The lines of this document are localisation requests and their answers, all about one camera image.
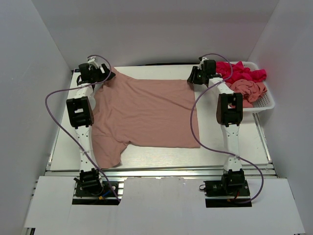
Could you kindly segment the dusty pink t shirt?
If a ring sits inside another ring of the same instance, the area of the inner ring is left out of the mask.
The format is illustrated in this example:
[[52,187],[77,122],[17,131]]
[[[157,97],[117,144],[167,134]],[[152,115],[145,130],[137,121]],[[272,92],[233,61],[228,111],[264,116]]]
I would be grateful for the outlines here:
[[91,142],[100,168],[121,162],[129,144],[199,148],[194,87],[184,80],[135,79],[118,71],[95,93]]

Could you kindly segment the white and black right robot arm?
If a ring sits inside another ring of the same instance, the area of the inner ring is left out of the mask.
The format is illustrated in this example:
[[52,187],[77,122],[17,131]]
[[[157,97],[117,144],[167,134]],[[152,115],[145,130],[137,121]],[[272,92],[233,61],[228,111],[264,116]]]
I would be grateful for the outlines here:
[[228,155],[223,166],[221,179],[214,183],[205,183],[206,195],[237,197],[244,187],[245,176],[239,159],[239,126],[243,120],[243,95],[232,91],[217,74],[217,63],[206,57],[199,58],[200,64],[192,68],[188,83],[215,89],[217,98],[216,119],[221,126],[225,153]]

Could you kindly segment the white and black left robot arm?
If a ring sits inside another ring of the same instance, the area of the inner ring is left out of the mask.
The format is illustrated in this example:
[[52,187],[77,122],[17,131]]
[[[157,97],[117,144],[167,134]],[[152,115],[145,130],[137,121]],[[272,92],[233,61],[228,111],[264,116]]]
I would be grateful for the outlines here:
[[103,82],[107,76],[113,78],[107,67],[101,68],[95,57],[87,63],[79,65],[80,75],[76,80],[77,91],[73,98],[66,101],[69,122],[74,128],[77,141],[80,144],[80,176],[76,180],[81,190],[93,196],[102,194],[103,182],[99,170],[94,166],[92,157],[91,127],[94,124],[93,93],[95,86]]

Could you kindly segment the magenta t shirt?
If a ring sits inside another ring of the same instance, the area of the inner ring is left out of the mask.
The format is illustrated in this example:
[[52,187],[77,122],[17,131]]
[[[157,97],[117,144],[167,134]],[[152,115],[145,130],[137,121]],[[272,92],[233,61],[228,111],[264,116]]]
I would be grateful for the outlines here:
[[253,71],[250,68],[245,67],[242,61],[239,61],[236,64],[229,64],[228,62],[217,62],[216,72],[230,84],[233,84],[234,82],[241,79],[257,83],[263,82],[267,78],[267,73],[264,69]]

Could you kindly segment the coral pink t shirt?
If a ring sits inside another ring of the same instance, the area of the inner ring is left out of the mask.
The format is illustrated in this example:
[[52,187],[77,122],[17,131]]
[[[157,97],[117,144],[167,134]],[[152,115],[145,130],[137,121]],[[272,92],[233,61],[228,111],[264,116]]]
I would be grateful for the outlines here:
[[253,108],[253,103],[262,98],[267,92],[263,82],[254,82],[240,79],[234,83],[226,85],[235,93],[241,93],[243,96],[243,108]]

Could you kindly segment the white perforated plastic basket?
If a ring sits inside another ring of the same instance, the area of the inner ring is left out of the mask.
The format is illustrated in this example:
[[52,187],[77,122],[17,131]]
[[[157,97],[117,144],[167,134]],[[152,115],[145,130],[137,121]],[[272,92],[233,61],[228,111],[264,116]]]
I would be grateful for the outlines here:
[[[250,68],[251,71],[259,70],[259,67],[253,62],[243,61],[243,65],[245,68]],[[263,81],[263,84],[266,86],[267,92],[264,93],[264,95],[261,98],[259,98],[257,101],[253,103],[252,108],[243,108],[244,114],[248,113],[257,114],[261,111],[270,110],[274,108],[275,102],[270,92],[269,86],[266,83],[266,81]]]

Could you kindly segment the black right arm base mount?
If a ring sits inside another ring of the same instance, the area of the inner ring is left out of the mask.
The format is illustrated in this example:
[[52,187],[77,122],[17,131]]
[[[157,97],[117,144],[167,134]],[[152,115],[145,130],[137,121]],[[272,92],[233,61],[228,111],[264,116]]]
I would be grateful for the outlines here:
[[207,208],[249,208],[252,207],[247,180],[242,186],[225,189],[221,180],[204,181],[199,191],[205,195]]

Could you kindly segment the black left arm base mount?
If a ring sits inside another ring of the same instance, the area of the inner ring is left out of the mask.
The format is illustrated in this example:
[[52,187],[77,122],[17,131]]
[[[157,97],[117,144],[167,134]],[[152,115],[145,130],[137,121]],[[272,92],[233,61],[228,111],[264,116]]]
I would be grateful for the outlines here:
[[103,181],[103,186],[96,189],[88,189],[77,182],[74,188],[72,199],[73,205],[89,206],[118,206],[119,201],[112,192],[107,182]]

